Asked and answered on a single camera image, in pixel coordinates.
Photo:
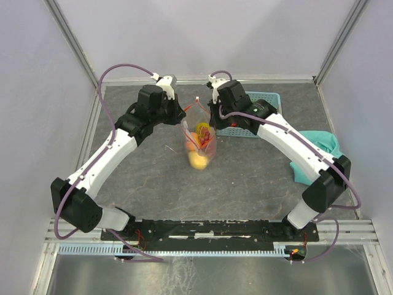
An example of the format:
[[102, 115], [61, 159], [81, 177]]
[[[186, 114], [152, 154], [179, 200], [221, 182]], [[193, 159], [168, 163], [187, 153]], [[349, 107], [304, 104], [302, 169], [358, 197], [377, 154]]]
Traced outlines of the purple grape bunch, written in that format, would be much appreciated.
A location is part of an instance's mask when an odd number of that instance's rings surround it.
[[199, 133], [198, 137], [199, 137], [199, 141], [201, 143], [201, 146], [204, 146], [206, 143], [209, 142], [210, 137], [211, 137], [211, 133], [206, 130], [206, 131]]

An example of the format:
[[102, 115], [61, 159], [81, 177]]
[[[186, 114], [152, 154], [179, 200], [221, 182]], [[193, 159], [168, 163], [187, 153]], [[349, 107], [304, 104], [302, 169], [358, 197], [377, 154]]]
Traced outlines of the clear zip top bag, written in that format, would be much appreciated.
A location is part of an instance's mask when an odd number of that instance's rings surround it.
[[189, 163], [196, 170], [204, 170], [216, 154], [216, 130], [210, 126], [211, 113], [198, 96], [184, 109], [181, 130]]

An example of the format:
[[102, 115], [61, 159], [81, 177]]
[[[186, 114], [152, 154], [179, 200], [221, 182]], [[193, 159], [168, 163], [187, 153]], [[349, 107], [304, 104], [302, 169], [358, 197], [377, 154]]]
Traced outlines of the yellow pear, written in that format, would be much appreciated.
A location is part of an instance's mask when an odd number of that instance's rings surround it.
[[188, 158], [191, 167], [197, 170], [204, 170], [209, 163], [209, 159], [204, 155], [200, 155], [197, 151], [190, 151]]

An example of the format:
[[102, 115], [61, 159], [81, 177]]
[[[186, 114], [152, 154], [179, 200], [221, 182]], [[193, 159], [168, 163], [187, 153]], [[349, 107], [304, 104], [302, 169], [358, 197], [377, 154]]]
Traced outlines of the orange peach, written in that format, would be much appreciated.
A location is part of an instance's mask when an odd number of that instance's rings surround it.
[[200, 138], [197, 133], [191, 132], [191, 138], [187, 138], [186, 148], [188, 151], [198, 151], [201, 147]]

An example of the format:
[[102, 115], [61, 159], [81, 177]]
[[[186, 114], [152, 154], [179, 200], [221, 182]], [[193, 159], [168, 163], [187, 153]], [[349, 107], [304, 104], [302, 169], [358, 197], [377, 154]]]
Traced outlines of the yellow star fruit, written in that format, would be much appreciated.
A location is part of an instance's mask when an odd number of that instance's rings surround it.
[[211, 131], [209, 124], [206, 123], [206, 122], [198, 123], [195, 130], [196, 130], [197, 133], [201, 133], [201, 132], [206, 131], [206, 130], [208, 132]]

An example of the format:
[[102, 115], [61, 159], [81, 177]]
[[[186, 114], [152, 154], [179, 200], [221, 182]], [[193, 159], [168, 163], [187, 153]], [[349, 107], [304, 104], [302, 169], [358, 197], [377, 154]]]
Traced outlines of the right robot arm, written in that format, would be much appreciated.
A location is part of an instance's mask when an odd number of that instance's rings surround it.
[[304, 227], [331, 207], [348, 188], [351, 161], [344, 155], [335, 157], [314, 145], [267, 101], [252, 101], [239, 81], [209, 76], [207, 86], [212, 90], [208, 103], [210, 126], [223, 130], [236, 124], [251, 132], [297, 164], [311, 181], [281, 226], [286, 239], [298, 239]]

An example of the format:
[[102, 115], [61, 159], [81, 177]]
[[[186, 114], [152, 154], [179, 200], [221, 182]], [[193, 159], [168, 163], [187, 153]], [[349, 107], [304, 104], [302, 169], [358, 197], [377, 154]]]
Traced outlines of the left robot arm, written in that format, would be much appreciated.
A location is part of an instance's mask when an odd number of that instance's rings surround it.
[[107, 140], [87, 162], [67, 179], [55, 178], [50, 185], [53, 209], [76, 229], [113, 229], [124, 240], [135, 235], [134, 217], [119, 208], [104, 208], [95, 202], [104, 182], [159, 124], [177, 125], [185, 117], [170, 85], [145, 85], [138, 99], [120, 116]]

